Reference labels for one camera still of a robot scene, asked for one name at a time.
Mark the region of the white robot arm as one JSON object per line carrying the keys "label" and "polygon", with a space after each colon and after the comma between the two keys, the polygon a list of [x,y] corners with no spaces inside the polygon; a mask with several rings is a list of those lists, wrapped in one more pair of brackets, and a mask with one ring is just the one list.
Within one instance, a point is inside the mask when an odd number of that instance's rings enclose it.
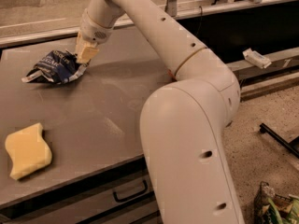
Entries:
{"label": "white robot arm", "polygon": [[231,69],[150,0],[91,0],[75,53],[88,62],[127,15],[175,80],[144,103],[140,136],[164,224],[245,224],[222,132],[240,103]]}

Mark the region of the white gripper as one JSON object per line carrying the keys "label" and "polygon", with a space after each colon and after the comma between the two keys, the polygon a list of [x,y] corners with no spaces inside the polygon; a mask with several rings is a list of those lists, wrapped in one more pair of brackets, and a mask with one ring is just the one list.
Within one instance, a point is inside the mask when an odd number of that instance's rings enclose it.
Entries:
{"label": "white gripper", "polygon": [[91,13],[85,10],[80,24],[80,31],[76,39],[74,54],[77,55],[77,63],[88,63],[99,51],[96,44],[82,42],[105,43],[113,30],[113,18],[110,13],[99,12]]}

